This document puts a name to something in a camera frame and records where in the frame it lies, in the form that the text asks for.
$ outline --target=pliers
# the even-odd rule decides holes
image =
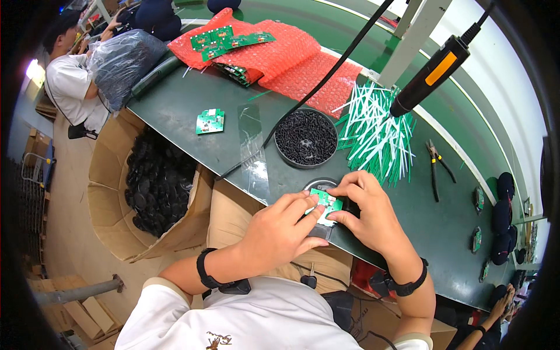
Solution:
[[[436,147],[433,145],[432,139],[430,141],[426,141],[426,148],[428,148],[428,152],[430,152],[430,156],[432,157],[432,187],[433,187],[433,196],[436,198],[436,202],[440,201],[440,195],[437,192],[437,177],[436,177],[436,159],[440,161],[441,165],[447,170],[449,175],[451,175],[451,179],[456,184],[457,180],[455,179],[455,175],[447,165],[447,163],[441,158],[440,154],[437,153]]]

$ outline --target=wrist strap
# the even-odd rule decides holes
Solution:
[[[202,282],[202,284],[210,289],[214,289],[214,288],[220,288],[220,287],[228,287],[230,285],[232,285],[234,282],[229,282],[229,283],[219,283],[218,281],[216,281],[212,276],[209,276],[206,273],[206,269],[204,267],[204,260],[206,258],[206,255],[208,255],[208,253],[218,250],[216,248],[206,248],[204,249],[201,254],[198,256],[197,258],[197,271],[198,271],[198,275],[200,276],[200,281]]]
[[[416,282],[409,282],[407,284],[397,284],[395,280],[392,278],[391,274],[387,271],[385,272],[383,278],[384,282],[387,285],[387,288],[390,291],[395,291],[396,294],[400,297],[405,297],[411,295],[416,289],[418,289],[426,280],[426,276],[428,275],[428,261],[424,258],[420,258],[422,260],[422,274],[420,278],[416,280]]]
[[[480,330],[482,332],[482,336],[486,334],[486,328],[482,327],[481,325],[476,326],[474,329]]]

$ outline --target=concrete floor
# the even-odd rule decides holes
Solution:
[[[57,165],[50,187],[51,200],[44,245],[45,267],[49,278],[79,274],[89,284],[111,279],[116,273],[124,281],[122,293],[111,291],[101,300],[125,323],[134,309],[142,285],[171,263],[198,255],[202,246],[169,253],[159,258],[130,264],[117,259],[97,238],[90,220],[87,184],[95,141],[69,140],[68,121],[58,115],[54,122],[54,147]],[[194,308],[202,305],[200,296]]]

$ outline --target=round black tray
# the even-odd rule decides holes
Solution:
[[[332,120],[330,120],[329,117],[327,117],[324,113],[319,112],[318,110],[315,110],[313,108],[298,108],[294,113],[298,112],[298,111],[310,111],[313,113],[317,113],[318,116],[323,117],[324,120],[328,121],[328,127],[332,128],[333,134],[334,134],[334,138],[335,138],[335,146],[334,149],[332,151],[332,153],[321,163],[318,164],[301,164],[298,163],[297,161],[294,161],[293,159],[290,159],[290,157],[287,154],[284,154],[280,147],[278,146],[278,139],[277,139],[277,133],[274,133],[274,143],[276,144],[276,149],[278,150],[278,153],[280,153],[281,158],[284,160],[284,162],[288,163],[289,165],[299,168],[299,169],[314,169],[318,166],[321,166],[323,164],[325,164],[326,162],[329,161],[329,159],[331,159],[334,155],[334,152],[336,152],[337,147],[338,147],[338,132],[336,127],[334,126],[334,123]]]

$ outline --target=orange label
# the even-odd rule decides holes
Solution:
[[[457,60],[457,57],[453,54],[453,52],[449,52],[447,56],[441,60],[440,64],[437,65],[436,69],[434,69],[430,75],[426,77],[426,84],[432,86],[442,75],[451,67],[453,62]]]

